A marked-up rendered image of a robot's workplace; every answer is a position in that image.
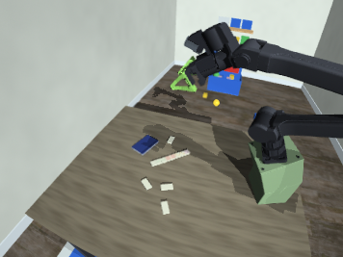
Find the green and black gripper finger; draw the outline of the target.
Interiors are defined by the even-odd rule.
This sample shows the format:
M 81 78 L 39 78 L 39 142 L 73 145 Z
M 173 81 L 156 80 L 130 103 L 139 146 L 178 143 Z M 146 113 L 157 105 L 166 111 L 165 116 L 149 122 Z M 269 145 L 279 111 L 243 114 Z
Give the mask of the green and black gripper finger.
M 185 70 L 184 70 L 185 71 Z M 174 81 L 173 83 L 170 85 L 172 90 L 186 90 L 186 91 L 191 91 L 191 92 L 195 92 L 197 90 L 195 85 L 191 85 L 190 81 L 188 80 L 185 72 L 182 72 Z M 182 79 L 184 78 L 185 81 L 187 82 L 189 87 L 176 87 L 175 85 Z
M 195 60 L 196 60 L 195 57 L 192 56 L 191 59 L 186 64 L 184 64 L 184 66 L 178 71 L 178 74 L 180 75 L 183 72 L 183 70 L 188 66 L 188 64 Z

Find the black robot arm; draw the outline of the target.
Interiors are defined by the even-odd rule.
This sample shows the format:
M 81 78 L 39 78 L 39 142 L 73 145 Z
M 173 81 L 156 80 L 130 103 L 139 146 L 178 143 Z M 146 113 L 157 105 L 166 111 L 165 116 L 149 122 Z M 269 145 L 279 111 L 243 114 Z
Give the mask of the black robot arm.
M 261 39 L 247 39 L 239 44 L 226 22 L 192 33 L 186 37 L 184 46 L 199 54 L 195 64 L 200 73 L 215 64 L 220 70 L 230 67 L 259 70 L 343 95 L 343 64 L 287 50 Z M 208 54 L 202 53 L 203 50 Z M 262 144 L 263 164 L 286 163 L 284 136 L 343 139 L 343 115 L 291 115 L 264 106 L 257 112 L 248 133 Z

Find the blue flat rectangular pad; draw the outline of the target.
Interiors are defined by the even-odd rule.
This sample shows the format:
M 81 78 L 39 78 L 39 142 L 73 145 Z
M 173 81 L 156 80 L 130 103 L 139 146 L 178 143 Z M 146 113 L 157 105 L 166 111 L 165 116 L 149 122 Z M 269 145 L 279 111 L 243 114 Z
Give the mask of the blue flat rectangular pad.
M 138 141 L 136 144 L 132 146 L 132 149 L 140 153 L 141 155 L 145 155 L 148 150 L 150 150 L 154 145 L 156 145 L 159 141 L 155 140 L 153 137 L 146 135 L 143 139 Z

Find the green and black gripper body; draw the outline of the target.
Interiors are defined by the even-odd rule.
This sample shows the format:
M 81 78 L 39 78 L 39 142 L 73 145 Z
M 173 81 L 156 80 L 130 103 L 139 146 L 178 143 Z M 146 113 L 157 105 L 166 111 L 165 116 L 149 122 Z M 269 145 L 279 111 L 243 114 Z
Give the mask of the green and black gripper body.
M 186 74 L 186 76 L 187 76 L 187 78 L 190 81 L 192 86 L 195 84 L 195 80 L 191 75 L 192 73 L 193 73 L 193 75 L 195 75 L 195 74 L 197 75 L 199 85 L 203 86 L 203 85 L 205 85 L 206 78 L 208 76 L 213 75 L 213 74 L 221 71 L 219 68 L 217 68 L 218 64 L 215 64 L 215 65 L 216 65 L 215 67 L 210 68 L 210 69 L 205 70 L 205 71 L 200 73 L 196 64 L 195 64 L 195 61 L 193 61 L 193 62 L 188 64 L 188 66 L 184 72 L 185 72 L 185 74 Z

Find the white domino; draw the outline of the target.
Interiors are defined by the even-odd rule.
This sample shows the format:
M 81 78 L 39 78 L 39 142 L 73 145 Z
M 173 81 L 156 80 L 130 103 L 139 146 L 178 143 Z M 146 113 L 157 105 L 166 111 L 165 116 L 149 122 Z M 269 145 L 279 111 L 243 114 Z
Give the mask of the white domino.
M 150 163 L 151 163 L 151 165 L 154 167 L 154 166 L 157 166 L 157 165 L 162 164 L 162 161 L 161 161 L 160 159 L 158 159 L 158 160 L 152 161 L 152 162 L 150 162 Z
M 165 162 L 171 161 L 172 158 L 171 156 L 167 156 L 167 157 L 161 158 L 160 160 L 162 161 L 162 164 L 164 164 Z
M 184 151 L 179 152 L 179 154 L 181 155 L 181 157 L 183 157 L 183 156 L 185 156 L 185 155 L 190 154 L 190 152 L 189 152 L 189 150 L 187 149 L 187 150 L 184 150 Z
M 162 206 L 163 215 L 170 213 L 167 201 L 161 202 L 161 206 Z
M 179 154 L 179 152 L 178 152 L 178 153 L 175 153 L 175 154 L 172 154 L 172 155 L 170 155 L 170 156 L 171 156 L 171 159 L 172 159 L 172 160 L 181 157 L 181 155 Z
M 172 184 L 163 184 L 163 185 L 161 185 L 161 191 L 168 191 L 168 190 L 173 190 Z
M 152 188 L 149 182 L 147 181 L 147 179 L 142 180 L 142 183 L 145 186 L 146 190 L 149 190 Z

